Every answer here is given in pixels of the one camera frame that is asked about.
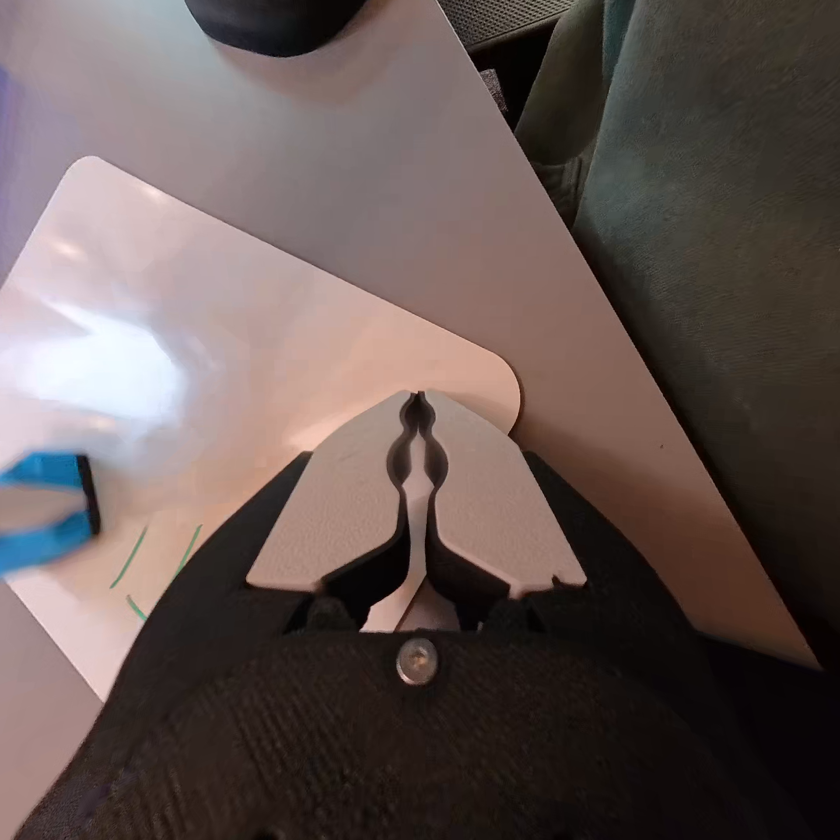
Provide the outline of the blue whiteboard eraser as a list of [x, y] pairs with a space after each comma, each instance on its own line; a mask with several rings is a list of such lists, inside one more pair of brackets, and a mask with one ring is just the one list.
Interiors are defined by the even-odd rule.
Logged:
[[34, 452], [2, 469], [1, 575], [51, 564], [86, 547], [102, 516], [87, 455]]

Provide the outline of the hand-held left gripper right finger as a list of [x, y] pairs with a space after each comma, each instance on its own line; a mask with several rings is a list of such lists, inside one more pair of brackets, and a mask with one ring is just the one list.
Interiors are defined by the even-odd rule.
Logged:
[[440, 391], [420, 395], [427, 424], [425, 560], [455, 605], [494, 605], [582, 588], [586, 575], [513, 440]]

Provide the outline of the person's green sweatshirt torso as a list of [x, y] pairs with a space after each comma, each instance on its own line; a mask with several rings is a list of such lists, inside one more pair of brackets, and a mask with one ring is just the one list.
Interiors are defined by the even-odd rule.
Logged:
[[516, 137], [838, 676], [839, 2], [573, 2]]

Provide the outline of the grey mesh chair seat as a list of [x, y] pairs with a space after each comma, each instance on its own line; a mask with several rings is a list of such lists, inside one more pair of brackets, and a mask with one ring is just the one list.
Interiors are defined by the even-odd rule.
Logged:
[[574, 1], [439, 1], [468, 53], [551, 31]]

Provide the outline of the white whiteboard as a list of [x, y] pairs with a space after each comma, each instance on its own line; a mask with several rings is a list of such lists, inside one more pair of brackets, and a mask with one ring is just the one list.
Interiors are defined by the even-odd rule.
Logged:
[[102, 533], [8, 584], [105, 701], [226, 518], [352, 416], [426, 387], [506, 433], [520, 414], [500, 356], [79, 159], [2, 287], [2, 467], [87, 455]]

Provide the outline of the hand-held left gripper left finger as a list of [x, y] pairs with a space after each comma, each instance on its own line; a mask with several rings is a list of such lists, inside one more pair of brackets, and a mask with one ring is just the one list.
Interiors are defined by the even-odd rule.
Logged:
[[309, 461], [247, 574], [260, 589], [380, 602], [405, 581], [411, 536], [404, 482], [415, 395], [352, 417]]

